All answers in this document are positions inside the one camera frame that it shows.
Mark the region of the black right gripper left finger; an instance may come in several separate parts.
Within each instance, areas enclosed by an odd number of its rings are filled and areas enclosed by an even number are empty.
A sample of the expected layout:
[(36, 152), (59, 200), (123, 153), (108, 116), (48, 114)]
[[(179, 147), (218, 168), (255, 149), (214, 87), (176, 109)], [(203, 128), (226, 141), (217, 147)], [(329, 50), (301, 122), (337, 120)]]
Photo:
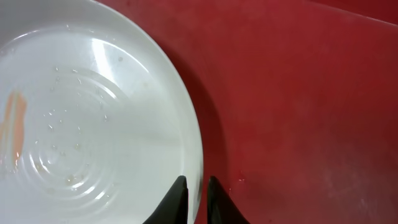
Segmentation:
[(165, 194), (154, 212), (143, 224), (187, 224), (187, 179), (180, 175)]

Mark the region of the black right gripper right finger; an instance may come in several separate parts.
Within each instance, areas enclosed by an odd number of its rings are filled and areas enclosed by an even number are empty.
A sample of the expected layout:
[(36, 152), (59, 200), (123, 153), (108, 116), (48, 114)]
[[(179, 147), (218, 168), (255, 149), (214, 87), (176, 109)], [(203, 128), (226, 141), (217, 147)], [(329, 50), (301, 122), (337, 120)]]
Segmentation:
[(215, 176), (207, 187), (207, 224), (249, 224)]

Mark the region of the white plate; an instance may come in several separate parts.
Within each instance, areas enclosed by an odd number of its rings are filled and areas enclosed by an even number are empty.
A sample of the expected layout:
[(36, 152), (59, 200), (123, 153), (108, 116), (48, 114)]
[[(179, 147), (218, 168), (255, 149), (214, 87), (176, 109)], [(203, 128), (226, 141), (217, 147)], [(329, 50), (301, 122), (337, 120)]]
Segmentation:
[(1, 222), (143, 223), (203, 149), (164, 51), (97, 1), (1, 2)]

